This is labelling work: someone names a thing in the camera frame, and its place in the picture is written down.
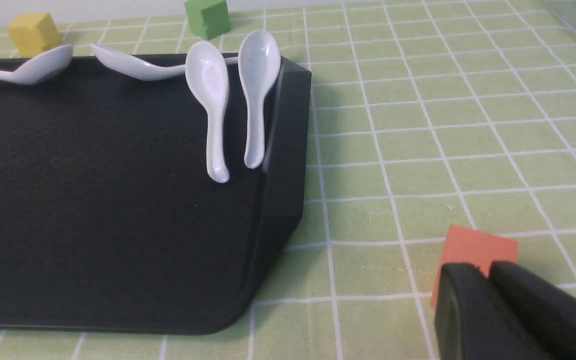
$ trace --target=table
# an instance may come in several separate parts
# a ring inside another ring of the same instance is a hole
[[[574,1],[391,0],[231,14],[313,72],[304,217],[240,321],[201,337],[0,332],[0,360],[427,360],[450,224],[519,241],[576,296]],[[184,16],[61,23],[89,43],[183,53]],[[0,57],[16,51],[0,28]]]

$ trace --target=wooden block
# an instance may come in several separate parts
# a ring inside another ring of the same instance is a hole
[[[185,16],[190,32],[206,40],[231,30],[226,0],[187,0]]]
[[[519,243],[513,239],[500,237],[471,228],[451,225],[443,246],[439,269],[434,279],[434,289],[430,306],[437,305],[439,292],[439,275],[444,264],[469,263],[475,265],[484,276],[488,277],[490,266],[495,260],[517,262]]]
[[[7,29],[22,57],[36,57],[62,44],[62,35],[50,13],[20,14]]]

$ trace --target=white wall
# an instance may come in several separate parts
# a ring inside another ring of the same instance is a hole
[[[228,9],[234,12],[342,2],[357,0],[228,0]],[[185,9],[184,0],[0,0],[0,26],[11,23],[19,14],[32,12],[50,12],[56,23],[71,23],[180,15]]]

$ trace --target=spoon bowl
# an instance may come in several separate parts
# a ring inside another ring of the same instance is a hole
[[[250,32],[239,50],[239,79],[247,102],[247,139],[244,163],[258,167],[265,155],[264,100],[281,66],[279,46],[265,30]]]
[[[94,43],[91,43],[90,46],[92,47],[94,56],[101,64],[106,66],[106,68],[144,82],[169,79],[186,73],[185,64],[158,66],[111,47]],[[229,57],[226,60],[227,64],[236,64],[236,62],[237,57]]]
[[[72,45],[57,46],[28,59],[15,71],[0,70],[0,81],[18,85],[39,84],[61,73],[72,59]]]
[[[185,59],[185,80],[192,95],[206,110],[206,171],[217,183],[230,180],[224,159],[224,115],[230,93],[226,61],[208,41],[195,43]]]

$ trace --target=yellow cube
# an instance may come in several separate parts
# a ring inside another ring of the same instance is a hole
[[[62,43],[62,35],[50,13],[20,14],[8,25],[8,33],[19,55],[26,58],[36,57]]]

